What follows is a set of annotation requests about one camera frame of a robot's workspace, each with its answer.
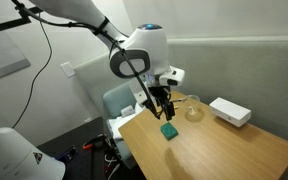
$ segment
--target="gray chair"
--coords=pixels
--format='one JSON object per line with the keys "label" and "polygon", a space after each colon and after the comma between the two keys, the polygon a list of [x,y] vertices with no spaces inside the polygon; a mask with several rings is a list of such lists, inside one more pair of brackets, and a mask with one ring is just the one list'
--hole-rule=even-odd
{"label": "gray chair", "polygon": [[[135,104],[135,98],[127,86],[128,80],[118,78],[111,72],[108,54],[81,64],[74,70],[90,100],[96,105],[99,115],[105,121],[103,122],[105,133],[111,134],[106,120],[119,116],[121,109]],[[124,164],[130,169],[134,167],[136,161],[126,143],[123,140],[115,143]]]}

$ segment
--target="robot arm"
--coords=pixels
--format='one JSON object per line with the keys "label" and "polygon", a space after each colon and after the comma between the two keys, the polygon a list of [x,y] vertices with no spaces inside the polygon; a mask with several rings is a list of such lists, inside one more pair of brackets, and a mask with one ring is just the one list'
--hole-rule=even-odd
{"label": "robot arm", "polygon": [[[12,1],[20,10],[41,20],[17,0]],[[110,50],[112,72],[120,78],[135,77],[139,81],[140,88],[131,87],[138,102],[150,109],[155,117],[160,117],[161,113],[157,113],[146,90],[148,88],[157,105],[165,112],[166,119],[172,118],[174,109],[169,101],[170,86],[181,85],[185,72],[169,65],[167,40],[162,27],[144,24],[127,37],[114,27],[91,0],[30,1],[51,15],[75,21],[71,26],[73,24],[75,27],[90,29]],[[143,85],[139,75],[144,75],[147,87]]]}

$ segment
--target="white box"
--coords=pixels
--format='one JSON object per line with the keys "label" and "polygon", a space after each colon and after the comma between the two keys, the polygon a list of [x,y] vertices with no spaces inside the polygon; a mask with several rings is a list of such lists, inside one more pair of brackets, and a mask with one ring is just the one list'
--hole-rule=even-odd
{"label": "white box", "polygon": [[251,110],[218,97],[210,104],[212,112],[222,119],[241,127],[251,118]]}

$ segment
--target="green block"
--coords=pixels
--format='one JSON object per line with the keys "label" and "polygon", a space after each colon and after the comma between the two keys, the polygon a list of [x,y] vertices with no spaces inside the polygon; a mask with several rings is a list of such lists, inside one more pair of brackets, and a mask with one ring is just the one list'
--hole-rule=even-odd
{"label": "green block", "polygon": [[167,122],[166,124],[161,126],[161,131],[162,131],[162,133],[164,134],[164,136],[166,137],[167,140],[171,140],[172,138],[174,138],[175,136],[178,135],[177,130],[169,122]]}

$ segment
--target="white wall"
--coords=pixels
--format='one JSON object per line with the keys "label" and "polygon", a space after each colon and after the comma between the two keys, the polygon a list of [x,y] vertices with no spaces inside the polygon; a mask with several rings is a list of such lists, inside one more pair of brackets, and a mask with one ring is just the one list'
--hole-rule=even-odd
{"label": "white wall", "polygon": [[169,38],[288,35],[288,0],[124,0],[132,27],[163,26]]}
{"label": "white wall", "polygon": [[[27,7],[33,5],[22,1]],[[98,8],[126,34],[132,32],[122,0],[94,0]],[[54,22],[66,20],[48,16]],[[0,22],[19,18],[11,1],[0,0]],[[76,76],[67,78],[60,64],[77,66],[108,50],[92,33],[45,25],[53,47],[49,66],[36,81],[31,104],[16,129],[35,145],[46,142],[99,116],[93,102],[80,86]],[[46,63],[49,48],[39,23],[8,30],[7,33],[31,62],[31,67],[0,79],[0,127],[11,127],[22,112],[29,95],[31,81]]]}

